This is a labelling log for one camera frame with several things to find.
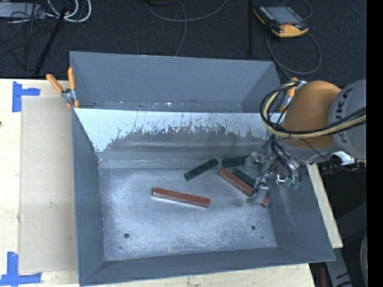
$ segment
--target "black stand leg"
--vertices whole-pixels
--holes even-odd
[[[35,70],[35,76],[36,77],[38,77],[38,75],[40,73],[42,65],[44,64],[45,59],[46,59],[46,57],[48,55],[49,49],[52,46],[52,43],[53,43],[53,41],[54,41],[54,39],[55,39],[55,37],[57,35],[57,32],[59,31],[60,26],[61,26],[61,24],[62,24],[62,22],[64,20],[65,14],[69,10],[69,6],[71,5],[71,1],[72,0],[65,0],[65,4],[64,4],[64,6],[63,6],[63,8],[61,10],[60,17],[59,17],[59,19],[58,19],[58,21],[57,21],[57,23],[56,23],[56,25],[55,25],[55,27],[53,29],[52,34],[50,35],[48,43],[45,45],[45,48],[44,48],[43,52],[41,53],[41,56],[40,56],[40,58],[39,58],[39,60],[37,62],[36,70]]]

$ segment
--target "bin floor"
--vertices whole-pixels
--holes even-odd
[[[249,206],[219,170],[186,181],[182,169],[100,169],[105,259],[275,247],[268,209]],[[207,197],[211,204],[158,199],[153,187]]]

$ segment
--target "cardboard sheet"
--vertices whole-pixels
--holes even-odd
[[[77,269],[71,110],[22,99],[19,273]]]

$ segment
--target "green block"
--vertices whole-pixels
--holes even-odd
[[[232,171],[232,174],[239,177],[241,180],[243,180],[246,184],[250,185],[254,188],[254,185],[256,184],[256,180],[252,177],[248,176],[246,173],[240,171],[239,169],[235,168]]]
[[[222,166],[224,168],[244,166],[246,158],[247,156],[225,158],[222,160]]]
[[[214,158],[210,161],[207,161],[206,163],[198,166],[197,168],[194,168],[193,170],[185,173],[186,181],[189,181],[191,179],[194,179],[195,177],[203,174],[203,172],[206,172],[214,167],[217,167],[218,161]]]

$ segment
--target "blue tape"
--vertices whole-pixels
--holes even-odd
[[[0,286],[18,287],[19,284],[40,283],[41,273],[19,275],[19,256],[16,253],[7,253],[7,273],[0,277]]]
[[[20,112],[22,110],[22,96],[38,96],[40,89],[27,88],[23,89],[23,85],[13,82],[13,96],[12,96],[12,112]]]

